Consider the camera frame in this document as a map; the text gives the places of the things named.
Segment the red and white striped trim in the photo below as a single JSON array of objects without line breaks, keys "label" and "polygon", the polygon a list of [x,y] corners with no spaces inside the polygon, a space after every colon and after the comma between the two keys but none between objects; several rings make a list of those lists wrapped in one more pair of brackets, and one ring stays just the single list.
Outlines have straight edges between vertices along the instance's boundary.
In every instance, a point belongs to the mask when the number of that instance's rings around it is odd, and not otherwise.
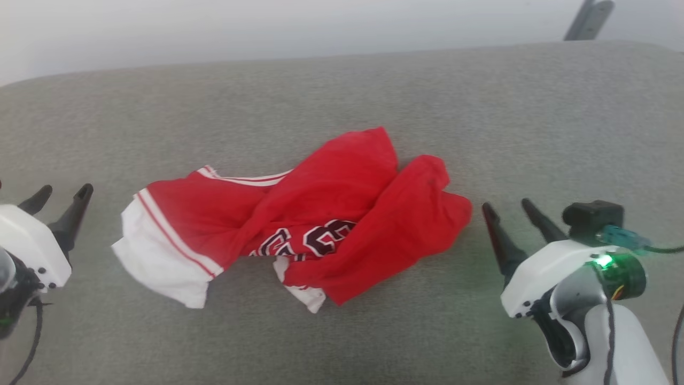
[{"label": "red and white striped trim", "polygon": [[142,203],[142,206],[145,208],[145,211],[147,211],[150,218],[152,218],[157,227],[168,239],[169,243],[176,250],[178,250],[181,255],[186,257],[188,260],[195,262],[199,267],[202,268],[202,270],[206,271],[212,279],[220,273],[223,273],[223,268],[214,262],[214,260],[212,260],[210,257],[192,251],[185,244],[185,242],[183,242],[178,233],[176,233],[171,224],[166,220],[163,212],[161,212],[159,206],[157,206],[154,198],[152,198],[152,195],[146,188],[136,194],[135,197],[140,200],[140,203]]},{"label": "red and white striped trim", "polygon": [[221,175],[218,175],[216,170],[211,168],[211,166],[204,166],[201,169],[197,170],[198,173],[200,173],[204,177],[208,177],[209,179],[219,179],[219,180],[224,180],[227,182],[232,182],[232,183],[237,183],[237,184],[244,184],[247,186],[273,186],[275,184],[278,184],[287,174],[290,173],[292,170],[285,171],[284,173],[280,174],[275,174],[275,175],[266,175],[263,177],[222,177]]}]

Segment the green led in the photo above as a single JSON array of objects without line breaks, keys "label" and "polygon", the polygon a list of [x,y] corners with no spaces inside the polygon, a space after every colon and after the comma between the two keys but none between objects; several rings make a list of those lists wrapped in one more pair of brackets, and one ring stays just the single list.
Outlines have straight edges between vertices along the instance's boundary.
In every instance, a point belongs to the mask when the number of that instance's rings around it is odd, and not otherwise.
[{"label": "green led", "polygon": [[602,269],[605,269],[609,264],[613,263],[613,257],[604,255],[595,259],[594,263],[599,265]]}]

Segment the jersey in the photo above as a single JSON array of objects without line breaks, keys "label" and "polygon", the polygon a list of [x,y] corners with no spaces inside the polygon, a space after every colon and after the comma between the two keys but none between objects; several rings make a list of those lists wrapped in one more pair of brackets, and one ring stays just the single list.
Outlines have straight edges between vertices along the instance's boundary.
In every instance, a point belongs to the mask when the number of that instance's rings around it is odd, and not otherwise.
[{"label": "jersey", "polygon": [[316,312],[326,296],[342,304],[446,250],[469,222],[470,202],[443,191],[439,158],[397,167],[382,127],[335,138],[280,174],[205,166],[136,194],[113,248],[138,281],[191,308],[239,256],[274,256],[279,280]]}]

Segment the metal bracket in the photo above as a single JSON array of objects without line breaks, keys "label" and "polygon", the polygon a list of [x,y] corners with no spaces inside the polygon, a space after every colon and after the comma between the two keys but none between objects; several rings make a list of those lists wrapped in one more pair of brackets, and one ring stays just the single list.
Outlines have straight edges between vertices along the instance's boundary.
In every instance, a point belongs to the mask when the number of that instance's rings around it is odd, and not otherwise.
[{"label": "metal bracket", "polygon": [[615,8],[612,0],[585,0],[564,40],[594,40]]}]

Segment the yellow wire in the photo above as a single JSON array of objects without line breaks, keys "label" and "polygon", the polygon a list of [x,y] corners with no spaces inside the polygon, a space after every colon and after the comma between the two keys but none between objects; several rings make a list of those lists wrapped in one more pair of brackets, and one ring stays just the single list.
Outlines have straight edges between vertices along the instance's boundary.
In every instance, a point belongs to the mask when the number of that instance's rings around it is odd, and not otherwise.
[{"label": "yellow wire", "polygon": [[620,294],[620,290],[624,288],[624,285],[620,285],[619,288],[615,289],[615,292],[613,293],[613,297],[611,297],[612,301],[615,301],[615,299],[618,297],[618,294]]}]

